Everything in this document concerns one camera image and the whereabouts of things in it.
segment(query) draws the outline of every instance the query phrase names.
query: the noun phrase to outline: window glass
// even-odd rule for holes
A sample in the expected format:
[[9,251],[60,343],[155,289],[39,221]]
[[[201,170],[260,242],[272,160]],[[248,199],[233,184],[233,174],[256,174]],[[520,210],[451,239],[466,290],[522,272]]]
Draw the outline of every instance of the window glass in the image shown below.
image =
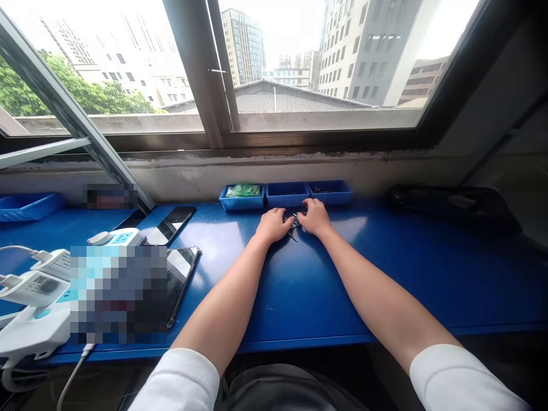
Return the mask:
[[[417,99],[404,106],[414,113],[405,116],[409,124],[384,125],[414,127],[477,3],[278,0],[272,7],[266,0],[219,0],[241,130],[367,128],[368,111],[397,116],[395,107]],[[277,69],[296,70],[291,89]],[[272,71],[270,82],[261,82]],[[422,80],[429,77],[432,82]],[[279,84],[275,91],[271,82]],[[363,111],[362,122],[356,110]],[[341,117],[352,111],[352,121],[331,125],[324,111]],[[299,121],[274,121],[277,112],[298,112],[292,117]]]
[[[203,131],[162,0],[0,0],[0,7],[101,132]],[[186,85],[163,82],[177,77]],[[12,115],[21,114],[40,122],[37,134],[68,134],[39,107]]]

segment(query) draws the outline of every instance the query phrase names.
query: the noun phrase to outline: blue table surface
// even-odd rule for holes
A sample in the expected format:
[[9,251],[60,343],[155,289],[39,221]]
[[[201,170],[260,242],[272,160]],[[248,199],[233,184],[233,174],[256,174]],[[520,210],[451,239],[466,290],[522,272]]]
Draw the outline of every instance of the blue table surface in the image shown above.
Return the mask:
[[[156,207],[138,228],[156,226],[173,207]],[[240,255],[264,212],[225,212],[220,204],[197,205],[197,209],[169,246],[198,246],[202,255],[167,341],[100,344],[88,361],[161,356]],[[547,328],[548,264],[519,238],[485,240],[426,215],[393,213],[378,199],[354,199],[328,211],[335,229],[355,249],[418,298],[455,335]],[[84,218],[65,210],[34,226],[3,229],[0,245],[9,241],[54,249],[83,244],[94,232],[113,229],[121,216],[89,212]],[[74,229],[52,229],[50,240],[39,239],[45,237],[40,230],[61,221]],[[268,252],[240,351],[375,341],[323,245],[301,229],[294,236],[297,243],[286,236]],[[45,362],[76,362],[82,348],[67,343]]]

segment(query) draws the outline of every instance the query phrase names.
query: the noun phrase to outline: hand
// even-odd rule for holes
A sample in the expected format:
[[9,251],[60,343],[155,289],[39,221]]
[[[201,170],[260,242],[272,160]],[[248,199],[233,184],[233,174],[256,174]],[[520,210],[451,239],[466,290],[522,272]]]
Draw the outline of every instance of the hand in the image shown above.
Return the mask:
[[284,223],[284,212],[285,208],[273,208],[263,214],[255,232],[255,237],[266,242],[269,246],[281,240],[295,220],[295,217],[289,217]]
[[303,204],[308,207],[307,215],[303,213],[297,214],[299,223],[311,234],[316,237],[328,233],[333,228],[331,227],[331,221],[325,210],[324,203],[318,199],[305,199]]

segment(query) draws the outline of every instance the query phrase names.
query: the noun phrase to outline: forearm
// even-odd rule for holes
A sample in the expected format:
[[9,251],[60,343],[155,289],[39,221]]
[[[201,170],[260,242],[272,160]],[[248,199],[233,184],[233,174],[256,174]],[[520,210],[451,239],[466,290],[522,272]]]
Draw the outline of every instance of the forearm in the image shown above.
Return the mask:
[[221,376],[247,329],[270,243],[251,239],[244,252],[188,319],[171,348],[208,358]]
[[333,228],[319,238],[356,311],[407,373],[423,349],[434,344],[460,346],[417,299],[361,256]]

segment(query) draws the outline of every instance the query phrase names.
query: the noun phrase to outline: gray roof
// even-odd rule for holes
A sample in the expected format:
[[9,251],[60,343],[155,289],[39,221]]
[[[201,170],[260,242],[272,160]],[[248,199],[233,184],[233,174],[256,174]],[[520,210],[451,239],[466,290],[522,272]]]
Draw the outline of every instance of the gray roof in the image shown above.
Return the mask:
[[[303,88],[259,80],[235,87],[238,112],[318,112],[348,111],[371,108],[369,104],[341,99]],[[168,112],[184,112],[196,107],[194,100],[162,107]]]

